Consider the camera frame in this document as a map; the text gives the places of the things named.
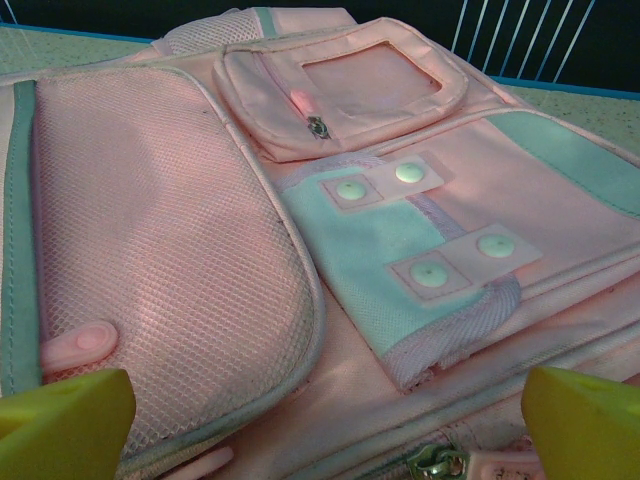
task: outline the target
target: yellow plastic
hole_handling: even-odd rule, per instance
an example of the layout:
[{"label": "yellow plastic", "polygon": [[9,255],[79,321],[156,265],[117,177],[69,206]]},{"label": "yellow plastic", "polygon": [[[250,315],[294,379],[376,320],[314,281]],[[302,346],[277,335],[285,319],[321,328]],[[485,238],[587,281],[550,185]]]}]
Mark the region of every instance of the yellow plastic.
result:
[{"label": "yellow plastic", "polygon": [[0,479],[113,480],[135,409],[113,369],[0,399]]},{"label": "yellow plastic", "polygon": [[539,367],[522,413],[547,480],[640,479],[640,388]]}]

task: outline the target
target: front pocket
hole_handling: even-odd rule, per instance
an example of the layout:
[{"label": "front pocket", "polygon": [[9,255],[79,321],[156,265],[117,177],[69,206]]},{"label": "front pocket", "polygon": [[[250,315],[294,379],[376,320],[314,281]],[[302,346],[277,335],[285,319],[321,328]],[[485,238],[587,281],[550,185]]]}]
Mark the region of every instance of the front pocket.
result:
[{"label": "front pocket", "polygon": [[[277,162],[357,150],[420,129],[456,109],[468,83],[435,45],[389,19],[231,46],[213,76],[239,123]],[[298,104],[293,111],[295,92],[314,111],[300,112]],[[318,135],[320,123],[326,135]]]},{"label": "front pocket", "polygon": [[219,107],[145,67],[37,83],[42,335],[112,323],[127,370],[131,473],[273,406],[319,351],[317,279],[291,221]]}]

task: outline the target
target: metal zipper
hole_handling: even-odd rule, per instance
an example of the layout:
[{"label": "metal zipper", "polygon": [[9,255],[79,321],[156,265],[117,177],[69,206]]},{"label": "metal zipper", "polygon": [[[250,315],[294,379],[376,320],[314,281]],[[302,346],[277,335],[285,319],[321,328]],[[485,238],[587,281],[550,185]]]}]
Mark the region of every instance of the metal zipper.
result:
[{"label": "metal zipper", "polygon": [[429,444],[407,459],[413,480],[465,480],[469,455],[450,445]]},{"label": "metal zipper", "polygon": [[[287,84],[280,78],[276,67],[273,66],[262,53],[254,53],[254,58],[256,59],[258,69],[266,77],[270,78],[273,81],[274,85],[278,87],[278,89],[284,94],[291,109],[307,122],[307,128],[313,134],[313,136],[322,140],[330,139],[331,136],[329,135],[329,129],[327,128],[327,125],[322,121],[320,115],[318,115],[318,112],[304,111],[312,110],[313,108],[301,108],[300,101],[297,101],[296,98],[294,98]],[[307,100],[306,102],[303,101],[303,103],[309,105],[310,103],[312,103],[312,100]]]}]

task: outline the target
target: zipper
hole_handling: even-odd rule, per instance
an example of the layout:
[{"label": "zipper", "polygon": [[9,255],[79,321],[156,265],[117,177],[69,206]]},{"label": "zipper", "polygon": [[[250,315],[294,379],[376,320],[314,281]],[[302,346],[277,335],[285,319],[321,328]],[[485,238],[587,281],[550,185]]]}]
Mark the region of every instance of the zipper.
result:
[{"label": "zipper", "polygon": [[469,454],[450,445],[427,444],[406,463],[413,480],[466,480]]},{"label": "zipper", "polygon": [[307,128],[315,138],[328,140],[331,138],[327,125],[322,121],[320,109],[313,96],[303,90],[291,90],[282,80],[276,67],[262,53],[253,54],[258,70],[271,79],[276,87],[283,93],[291,109],[307,122]]}]

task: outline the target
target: mesh strip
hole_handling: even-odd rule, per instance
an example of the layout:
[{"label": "mesh strip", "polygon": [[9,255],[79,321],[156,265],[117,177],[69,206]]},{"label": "mesh strip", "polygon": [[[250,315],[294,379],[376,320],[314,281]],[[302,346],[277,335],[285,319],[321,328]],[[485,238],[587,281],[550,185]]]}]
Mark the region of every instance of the mesh strip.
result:
[{"label": "mesh strip", "polygon": [[195,20],[164,37],[173,54],[195,53],[211,48],[260,38],[251,9]]},{"label": "mesh strip", "polygon": [[305,356],[314,305],[282,219],[200,90],[129,68],[37,86],[45,334],[94,319],[137,399],[123,458],[247,405]]}]

